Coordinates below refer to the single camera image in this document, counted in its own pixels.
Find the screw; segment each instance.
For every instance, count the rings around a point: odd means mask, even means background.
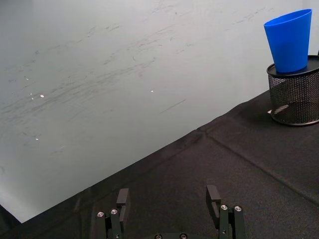
[[[179,238],[180,238],[180,239],[187,239],[187,235],[186,235],[186,234],[181,234],[181,235],[179,236]]]
[[[240,211],[241,211],[241,207],[236,206],[236,207],[235,207],[235,210],[238,211],[238,212],[240,212]]]
[[[104,216],[104,213],[103,213],[103,212],[99,212],[99,213],[97,214],[97,216],[98,216],[99,218],[101,218],[101,217]]]

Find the mesh pencil holder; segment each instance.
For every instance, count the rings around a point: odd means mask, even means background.
[[[319,122],[319,56],[308,56],[306,68],[278,73],[267,68],[271,117],[283,124],[308,125]]]

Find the black tablecloth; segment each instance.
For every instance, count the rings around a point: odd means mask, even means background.
[[[280,125],[270,108],[268,92],[240,104],[0,238],[88,239],[96,213],[129,188],[128,238],[183,231],[216,239],[205,203],[213,184],[244,208],[247,238],[318,239],[319,124]]]

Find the blue cup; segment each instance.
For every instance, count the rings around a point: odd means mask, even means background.
[[[264,24],[277,72],[293,72],[307,66],[311,15],[311,9],[304,9]]]

